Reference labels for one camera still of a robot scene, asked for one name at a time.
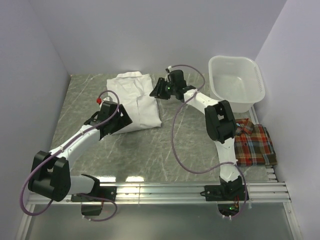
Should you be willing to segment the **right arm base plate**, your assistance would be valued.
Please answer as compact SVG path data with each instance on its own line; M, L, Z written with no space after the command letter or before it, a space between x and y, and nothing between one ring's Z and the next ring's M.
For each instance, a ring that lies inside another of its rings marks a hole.
M227 201L244 201L249 200L249 194L245 192L245 187L228 187L221 185L205 185L200 195L207 202L227 202Z

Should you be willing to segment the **white long sleeve shirt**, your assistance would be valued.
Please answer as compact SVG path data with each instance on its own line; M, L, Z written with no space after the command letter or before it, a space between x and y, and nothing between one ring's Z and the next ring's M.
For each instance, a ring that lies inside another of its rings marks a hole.
M132 123L115 134L158 128L161 126L157 100L150 96L154 89L149 74L139 71L120 73L106 81L106 88L117 94Z

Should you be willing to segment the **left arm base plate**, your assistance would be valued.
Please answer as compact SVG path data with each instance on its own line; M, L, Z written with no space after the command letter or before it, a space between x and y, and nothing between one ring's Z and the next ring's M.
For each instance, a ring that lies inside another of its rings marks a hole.
M116 186L99 186L90 193L79 193L71 196L72 202L101 202L100 199L115 201L117 195Z

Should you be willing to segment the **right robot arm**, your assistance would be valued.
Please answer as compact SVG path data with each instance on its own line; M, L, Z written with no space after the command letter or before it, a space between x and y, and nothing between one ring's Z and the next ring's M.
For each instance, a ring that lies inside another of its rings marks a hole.
M227 100L215 100L192 85L187 85L182 70L167 69L167 76L160 77L150 97L169 100L174 96L202 114L205 118L206 132L213 140L218 154L220 184L206 187L203 196L212 201L231 201L246 193L243 177L237 166L235 154L236 120Z

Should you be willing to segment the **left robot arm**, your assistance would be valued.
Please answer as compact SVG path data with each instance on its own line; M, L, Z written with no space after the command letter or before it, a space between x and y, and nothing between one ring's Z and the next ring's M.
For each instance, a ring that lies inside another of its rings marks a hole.
M50 152L39 151L34 156L28 189L56 202L67 195L81 194L89 201L96 201L101 196L100 181L88 174L71 176L71 167L92 145L132 122L122 104L103 101L100 110L65 143Z

